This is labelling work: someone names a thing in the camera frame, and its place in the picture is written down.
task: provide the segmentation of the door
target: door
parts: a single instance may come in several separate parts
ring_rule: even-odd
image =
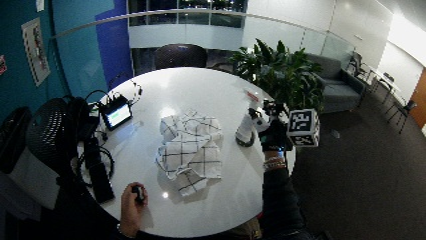
[[[412,100],[417,103],[410,114],[421,128],[426,124],[426,68],[424,68],[422,76],[418,80]]]

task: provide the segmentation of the white round table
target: white round table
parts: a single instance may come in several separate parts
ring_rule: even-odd
[[[104,147],[116,162],[111,180],[116,198],[101,206],[120,219],[123,190],[128,183],[139,181],[149,195],[141,231],[167,237],[199,237],[227,231],[262,211],[261,144],[256,139],[252,147],[240,147],[235,133],[252,102],[246,90],[258,93],[258,107],[269,95],[237,76],[204,68],[163,69],[135,77],[113,89],[129,100],[137,92],[133,82],[144,92],[132,106],[132,120],[108,132]],[[163,140],[161,118],[181,115],[189,109],[220,121],[223,179],[209,180],[205,189],[183,197],[155,158]],[[288,153],[288,160],[292,171],[294,151]]]

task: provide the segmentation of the blue wall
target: blue wall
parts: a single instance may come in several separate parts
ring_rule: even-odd
[[[28,106],[35,112],[48,99],[67,94],[67,84],[61,82],[53,62],[48,10],[47,4],[45,10],[37,13],[36,1],[32,0],[0,1],[0,55],[6,56],[8,67],[0,76],[0,121],[15,108]],[[51,67],[51,75],[39,87],[35,85],[27,62],[22,32],[22,25],[37,17],[40,17],[43,42]]]
[[[96,20],[125,14],[127,1],[115,0],[115,8],[97,15]],[[119,74],[124,73],[121,77],[112,81],[111,87],[115,88],[133,77],[128,20],[123,19],[100,24],[96,26],[96,30],[107,84],[109,85],[111,79],[115,79]]]
[[[127,1],[123,0],[116,2],[56,0],[53,3],[56,33],[125,13]],[[84,28],[60,37],[57,44],[75,96],[85,97],[95,90],[107,91],[109,80],[120,72],[132,73],[127,20]],[[99,94],[92,95],[89,101],[100,97]]]

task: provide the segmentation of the white and black checkered fabric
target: white and black checkered fabric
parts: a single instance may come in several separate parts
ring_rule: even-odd
[[[168,178],[176,181],[183,196],[207,186],[209,178],[221,178],[223,163],[220,148],[215,141],[221,139],[219,120],[195,110],[183,116],[161,119],[164,136],[156,162]]]

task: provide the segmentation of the teal wall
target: teal wall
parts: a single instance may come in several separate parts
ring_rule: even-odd
[[[115,8],[113,0],[55,0],[56,33],[96,21],[96,15]],[[85,97],[93,90],[107,91],[96,26],[84,28],[57,39],[61,63],[75,96]],[[97,100],[93,95],[89,101]]]
[[[8,67],[0,76],[0,121],[15,108],[28,106],[35,112],[48,99],[67,94],[67,85],[61,82],[53,62],[48,2],[45,5],[45,10],[37,13],[33,0],[0,1],[0,55],[6,56]],[[22,25],[37,17],[51,67],[51,75],[39,87],[27,62],[22,32]]]

